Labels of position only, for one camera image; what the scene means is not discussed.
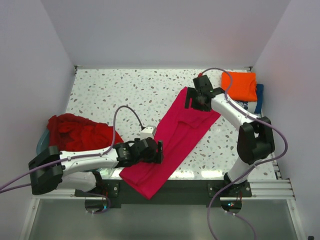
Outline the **pink t shirt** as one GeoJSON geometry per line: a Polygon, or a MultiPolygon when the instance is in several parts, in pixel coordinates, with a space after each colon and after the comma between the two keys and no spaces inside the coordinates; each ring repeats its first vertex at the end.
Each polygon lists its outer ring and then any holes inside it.
{"type": "Polygon", "coordinates": [[[156,128],[154,139],[163,143],[161,164],[140,162],[119,176],[146,199],[151,199],[218,120],[220,114],[185,108],[184,87],[156,128]]]}

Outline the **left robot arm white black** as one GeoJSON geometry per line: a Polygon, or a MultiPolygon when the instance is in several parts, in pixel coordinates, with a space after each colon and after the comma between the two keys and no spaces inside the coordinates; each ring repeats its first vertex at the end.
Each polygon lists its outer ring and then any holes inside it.
{"type": "Polygon", "coordinates": [[[28,164],[31,191],[33,195],[43,195],[59,188],[74,188],[99,196],[104,184],[96,169],[161,164],[163,158],[163,142],[151,137],[118,143],[108,149],[79,152],[49,146],[28,164]]]}

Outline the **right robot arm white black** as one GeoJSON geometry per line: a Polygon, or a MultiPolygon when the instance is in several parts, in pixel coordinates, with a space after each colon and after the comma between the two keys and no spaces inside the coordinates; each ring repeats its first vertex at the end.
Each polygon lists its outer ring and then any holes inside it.
{"type": "Polygon", "coordinates": [[[271,121],[258,117],[240,107],[221,87],[213,88],[207,75],[193,79],[194,87],[187,89],[185,108],[203,112],[211,110],[219,113],[238,131],[237,160],[223,177],[223,192],[230,197],[241,190],[247,181],[244,175],[275,151],[271,121]]]}

